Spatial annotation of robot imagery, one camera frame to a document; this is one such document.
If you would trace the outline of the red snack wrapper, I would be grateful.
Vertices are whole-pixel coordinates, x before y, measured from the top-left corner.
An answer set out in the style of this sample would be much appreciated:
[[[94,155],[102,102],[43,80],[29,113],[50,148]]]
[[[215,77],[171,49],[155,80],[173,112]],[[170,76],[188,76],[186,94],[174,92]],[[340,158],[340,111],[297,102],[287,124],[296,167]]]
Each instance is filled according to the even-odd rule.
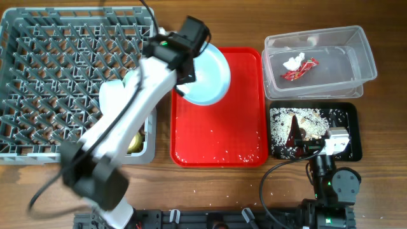
[[[282,74],[281,77],[288,81],[294,81],[301,78],[305,73],[307,73],[311,68],[318,66],[319,61],[315,58],[311,58],[307,61],[302,62],[300,68],[297,71],[288,71]]]

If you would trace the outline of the white tissue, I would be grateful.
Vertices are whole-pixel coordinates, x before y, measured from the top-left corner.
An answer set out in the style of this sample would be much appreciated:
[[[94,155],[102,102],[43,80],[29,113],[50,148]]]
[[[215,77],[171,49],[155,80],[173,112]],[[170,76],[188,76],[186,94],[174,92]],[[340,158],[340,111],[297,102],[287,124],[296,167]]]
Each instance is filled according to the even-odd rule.
[[[288,71],[297,71],[300,68],[304,59],[305,59],[305,54],[299,53],[298,56],[296,56],[296,57],[290,57],[288,61],[283,63],[283,66]]]

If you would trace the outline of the large light blue plate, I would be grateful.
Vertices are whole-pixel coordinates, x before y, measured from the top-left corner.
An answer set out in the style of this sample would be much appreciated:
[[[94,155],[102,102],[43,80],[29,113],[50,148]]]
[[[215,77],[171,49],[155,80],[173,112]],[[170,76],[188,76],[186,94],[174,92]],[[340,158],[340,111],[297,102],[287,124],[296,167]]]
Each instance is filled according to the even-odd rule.
[[[194,58],[195,81],[176,86],[183,98],[192,104],[209,106],[219,102],[231,83],[231,72],[225,56],[210,44]]]

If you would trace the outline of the small light blue bowl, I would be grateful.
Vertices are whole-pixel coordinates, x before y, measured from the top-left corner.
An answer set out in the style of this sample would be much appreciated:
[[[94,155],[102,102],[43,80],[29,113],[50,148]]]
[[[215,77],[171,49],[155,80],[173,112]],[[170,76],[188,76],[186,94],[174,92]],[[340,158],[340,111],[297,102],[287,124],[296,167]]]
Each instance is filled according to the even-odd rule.
[[[124,107],[125,87],[121,80],[101,84],[99,91],[100,110],[103,115],[120,112]]]

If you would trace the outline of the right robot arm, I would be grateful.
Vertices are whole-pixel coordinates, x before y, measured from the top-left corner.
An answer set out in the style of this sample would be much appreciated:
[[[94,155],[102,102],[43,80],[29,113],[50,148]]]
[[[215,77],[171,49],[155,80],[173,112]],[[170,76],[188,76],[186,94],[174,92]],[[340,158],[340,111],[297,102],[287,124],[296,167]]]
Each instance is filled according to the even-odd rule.
[[[296,211],[296,228],[356,227],[352,206],[359,193],[361,176],[355,170],[337,168],[335,156],[347,147],[349,133],[344,127],[331,127],[324,136],[306,140],[302,138],[298,120],[294,116],[287,140],[288,146],[296,146],[308,161],[307,176],[314,188],[315,198],[304,199]]]

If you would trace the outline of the rice and food leftovers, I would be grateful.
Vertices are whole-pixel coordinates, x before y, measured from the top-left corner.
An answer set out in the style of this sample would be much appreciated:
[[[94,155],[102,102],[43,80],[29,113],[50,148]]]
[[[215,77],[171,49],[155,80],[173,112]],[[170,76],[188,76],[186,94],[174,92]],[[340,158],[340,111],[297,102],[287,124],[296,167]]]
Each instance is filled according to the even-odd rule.
[[[330,114],[334,113],[339,127],[350,130],[348,113],[341,109],[318,108],[271,108],[270,109],[270,149],[277,159],[293,159],[294,149],[287,147],[286,142],[294,115],[298,119],[303,140],[308,141],[326,135],[330,127]]]

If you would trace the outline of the yellow plastic cup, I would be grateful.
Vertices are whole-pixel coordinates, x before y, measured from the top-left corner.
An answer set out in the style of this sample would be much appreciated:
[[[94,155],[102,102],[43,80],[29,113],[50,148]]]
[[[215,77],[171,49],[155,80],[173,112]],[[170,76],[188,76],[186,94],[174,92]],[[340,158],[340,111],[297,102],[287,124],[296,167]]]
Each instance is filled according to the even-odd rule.
[[[140,153],[144,147],[144,135],[140,132],[136,133],[136,135],[131,140],[127,153]]]

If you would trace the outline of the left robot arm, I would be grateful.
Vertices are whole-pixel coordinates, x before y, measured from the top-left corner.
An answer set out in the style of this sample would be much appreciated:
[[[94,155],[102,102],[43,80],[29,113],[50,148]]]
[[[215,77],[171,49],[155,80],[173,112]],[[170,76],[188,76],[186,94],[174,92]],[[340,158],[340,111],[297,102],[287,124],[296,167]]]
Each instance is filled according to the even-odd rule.
[[[179,32],[152,37],[139,65],[128,72],[120,108],[103,115],[78,142],[60,145],[63,183],[86,199],[110,227],[136,224],[135,209],[125,198],[129,180],[120,165],[131,140],[162,97],[176,85],[195,81],[193,60],[209,37],[209,28],[191,16]]]

